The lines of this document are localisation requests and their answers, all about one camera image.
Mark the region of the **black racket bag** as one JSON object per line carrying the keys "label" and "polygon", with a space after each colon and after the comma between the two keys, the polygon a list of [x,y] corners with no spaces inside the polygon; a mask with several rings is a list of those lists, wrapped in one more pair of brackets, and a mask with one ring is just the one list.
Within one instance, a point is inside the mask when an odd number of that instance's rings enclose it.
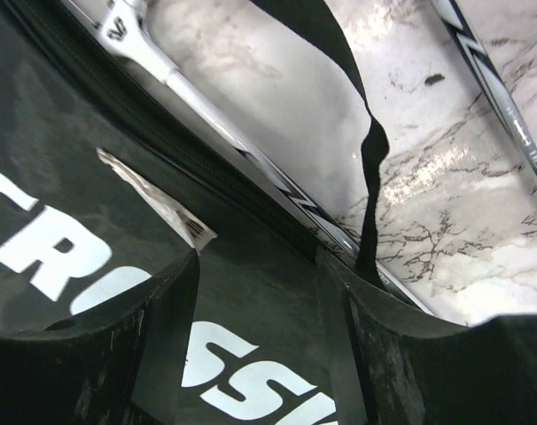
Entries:
{"label": "black racket bag", "polygon": [[0,332],[42,331],[191,251],[197,424],[337,424],[316,251],[57,2],[0,1]]}

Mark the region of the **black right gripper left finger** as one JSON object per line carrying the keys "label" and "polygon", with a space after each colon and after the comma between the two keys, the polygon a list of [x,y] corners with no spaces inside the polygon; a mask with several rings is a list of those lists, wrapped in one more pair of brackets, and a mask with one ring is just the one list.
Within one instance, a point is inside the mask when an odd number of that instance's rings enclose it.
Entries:
{"label": "black right gripper left finger", "polygon": [[0,332],[0,424],[173,424],[199,283],[191,251],[42,331]]}

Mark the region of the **white badminton racket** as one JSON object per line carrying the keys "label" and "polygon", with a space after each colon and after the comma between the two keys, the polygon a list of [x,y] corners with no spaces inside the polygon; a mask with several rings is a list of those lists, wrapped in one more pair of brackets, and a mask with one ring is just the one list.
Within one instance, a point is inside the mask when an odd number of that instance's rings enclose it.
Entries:
{"label": "white badminton racket", "polygon": [[[180,67],[152,39],[144,15],[145,1],[67,1],[68,10],[111,55],[141,66],[169,88],[215,133],[251,161],[288,201],[303,213],[349,258],[358,264],[376,257],[376,206],[379,167],[389,148],[384,127],[372,111],[361,145],[362,166],[369,200],[359,240],[340,226],[304,189],[214,106],[182,73]],[[350,80],[361,100],[368,101],[354,55],[330,7],[324,1],[258,1],[261,10],[332,60]]]}

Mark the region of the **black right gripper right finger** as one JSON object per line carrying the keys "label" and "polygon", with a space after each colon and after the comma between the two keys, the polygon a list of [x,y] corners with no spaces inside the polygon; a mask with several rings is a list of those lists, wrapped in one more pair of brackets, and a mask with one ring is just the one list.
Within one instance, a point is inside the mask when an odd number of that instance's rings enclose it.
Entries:
{"label": "black right gripper right finger", "polygon": [[537,314],[436,318],[316,254],[341,424],[537,424]]}

